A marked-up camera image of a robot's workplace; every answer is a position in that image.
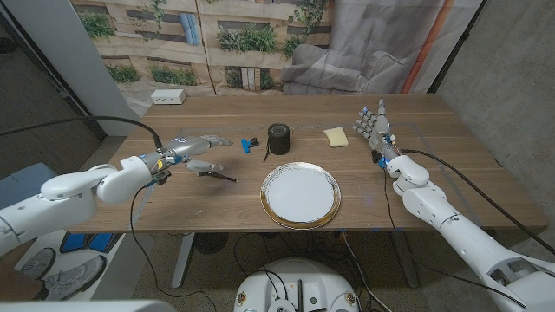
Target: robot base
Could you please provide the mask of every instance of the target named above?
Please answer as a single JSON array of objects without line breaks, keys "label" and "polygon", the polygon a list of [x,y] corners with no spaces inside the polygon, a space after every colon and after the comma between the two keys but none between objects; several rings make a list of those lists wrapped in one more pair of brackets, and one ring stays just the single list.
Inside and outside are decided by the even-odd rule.
[{"label": "robot base", "polygon": [[[241,283],[235,297],[234,312],[295,312],[296,309],[298,312],[324,311],[322,308],[333,312],[358,311],[355,291],[349,282],[321,263],[309,259],[286,258],[268,263],[264,267],[276,285],[277,294],[264,269],[260,268]],[[299,280],[302,281],[301,292]],[[302,297],[302,308],[299,308],[299,297]]]}]

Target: sponge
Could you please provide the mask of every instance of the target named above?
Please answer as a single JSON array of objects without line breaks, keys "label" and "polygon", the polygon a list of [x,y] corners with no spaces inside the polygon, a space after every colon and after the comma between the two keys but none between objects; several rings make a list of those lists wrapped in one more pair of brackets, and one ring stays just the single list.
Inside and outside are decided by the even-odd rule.
[{"label": "sponge", "polygon": [[347,136],[343,131],[343,127],[323,130],[323,132],[326,133],[326,135],[328,136],[331,147],[341,147],[349,145],[349,141],[347,140]]}]

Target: power strip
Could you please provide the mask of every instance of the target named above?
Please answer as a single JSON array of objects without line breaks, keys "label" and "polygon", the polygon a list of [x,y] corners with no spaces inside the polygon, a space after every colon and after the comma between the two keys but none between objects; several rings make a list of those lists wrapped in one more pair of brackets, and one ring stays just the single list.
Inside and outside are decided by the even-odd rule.
[{"label": "power strip", "polygon": [[154,104],[182,104],[186,98],[185,90],[182,89],[167,89],[156,90],[151,95]]}]

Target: white robotic arm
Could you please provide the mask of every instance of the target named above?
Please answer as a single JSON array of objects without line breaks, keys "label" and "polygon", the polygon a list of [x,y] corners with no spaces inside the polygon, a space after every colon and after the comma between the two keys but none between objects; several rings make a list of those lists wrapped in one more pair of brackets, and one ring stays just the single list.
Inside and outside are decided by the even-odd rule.
[{"label": "white robotic arm", "polygon": [[108,204],[123,203],[144,185],[164,184],[171,176],[168,168],[179,163],[193,172],[223,169],[189,158],[219,145],[232,143],[213,135],[176,138],[162,150],[122,160],[119,171],[100,165],[48,180],[41,193],[0,210],[0,256],[35,237],[91,219],[97,209],[95,195]]},{"label": "white robotic arm", "polygon": [[373,117],[366,109],[359,115],[364,121],[358,120],[353,128],[369,140],[373,150],[379,151],[380,166],[397,178],[393,187],[402,197],[405,208],[433,226],[484,285],[507,295],[488,291],[499,309],[513,312],[555,304],[554,263],[508,250],[452,207],[445,192],[429,180],[428,171],[409,156],[401,155],[395,146],[383,99],[380,100],[380,116]]}]

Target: printed backdrop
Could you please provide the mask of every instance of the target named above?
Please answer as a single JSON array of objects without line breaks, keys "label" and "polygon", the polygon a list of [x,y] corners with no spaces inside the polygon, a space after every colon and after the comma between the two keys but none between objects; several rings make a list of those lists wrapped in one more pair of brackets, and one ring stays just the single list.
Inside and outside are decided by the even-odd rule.
[{"label": "printed backdrop", "polygon": [[127,104],[425,93],[479,0],[70,0]]}]

